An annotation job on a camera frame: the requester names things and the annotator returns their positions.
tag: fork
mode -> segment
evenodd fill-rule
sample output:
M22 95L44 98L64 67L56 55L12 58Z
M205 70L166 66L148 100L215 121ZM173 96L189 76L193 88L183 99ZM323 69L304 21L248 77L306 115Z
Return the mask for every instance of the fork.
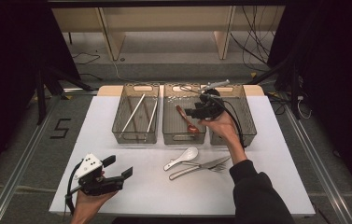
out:
M199 163L193 162L193 161L182 161L181 163L185 164L185 165L192 165L192 166L200 165ZM218 164L218 165L216 165L214 167L209 168L208 170L209 171L213 171L213 172L221 172L221 171L223 171L225 169L226 169L226 165L224 163L220 163L220 164Z

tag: butter knife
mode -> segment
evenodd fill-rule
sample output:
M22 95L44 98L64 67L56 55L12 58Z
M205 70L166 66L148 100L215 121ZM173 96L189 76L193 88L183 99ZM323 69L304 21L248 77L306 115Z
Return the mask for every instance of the butter knife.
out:
M227 161L229 158L230 158L230 156L226 156L226 157L214 160L214 161L209 161L209 162L206 162L206 163L203 163L203 164L200 164L200 165L192 166L192 167L187 168L185 170L181 170L181 171L178 171L178 172L175 172L175 173L171 174L169 176L169 179L170 180L174 180L174 179L176 179L176 178L178 178L178 177L180 177L182 175L188 174L188 173L190 173L192 171L213 168L213 167L215 167L215 166Z

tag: hand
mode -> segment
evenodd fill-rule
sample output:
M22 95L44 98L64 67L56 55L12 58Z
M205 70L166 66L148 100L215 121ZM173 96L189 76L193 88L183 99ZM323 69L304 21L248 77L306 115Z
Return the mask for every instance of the hand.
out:
M117 193L117 191L114 191L99 196L91 196L79 190L77 192L76 210L74 211L71 223L89 223L100 210L101 206Z
M245 150L235 130L233 119L226 111L222 112L216 119L201 119L199 123L207 126L225 141L231 153L233 164L247 160Z
M213 120L201 119L199 123L207 126L221 138L227 139L232 135L237 135L236 130L234 129L234 122L231 116L225 111Z

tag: ceramic spoon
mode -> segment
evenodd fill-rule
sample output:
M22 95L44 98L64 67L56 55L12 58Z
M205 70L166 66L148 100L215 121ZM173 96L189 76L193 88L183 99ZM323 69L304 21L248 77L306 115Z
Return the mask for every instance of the ceramic spoon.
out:
M168 164L166 164L163 169L166 171L170 169L170 167L176 165L179 162L182 161L190 161L196 158L198 155L198 149L196 147L189 147L187 150L185 150L180 157L175 159L174 161L170 161Z

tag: white table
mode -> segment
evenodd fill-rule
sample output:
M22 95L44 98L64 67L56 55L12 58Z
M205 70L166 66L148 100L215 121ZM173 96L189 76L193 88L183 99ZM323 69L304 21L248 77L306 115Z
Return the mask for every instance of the white table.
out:
M81 128L74 151L49 209L53 213L64 210L64 195L69 176L88 153L103 160L116 155L117 161L106 167L106 176L120 175L133 166L128 178L114 198L103 205L100 213L127 217L232 217L233 182L228 171L223 173L202 170L169 180L169 175L188 167L177 165L165 172L163 166L177 158L191 145L167 146L162 137L162 110L159 117L158 142L152 145L119 145L111 132L119 96L95 96ZM266 96L247 97L257 135L246 148L258 172L270 176L274 188L283 198L294 217L309 217L315 211L302 180L289 154L273 109ZM197 162L211 161L229 155L226 147L214 147L208 133L199 149ZM228 168L232 162L227 161Z

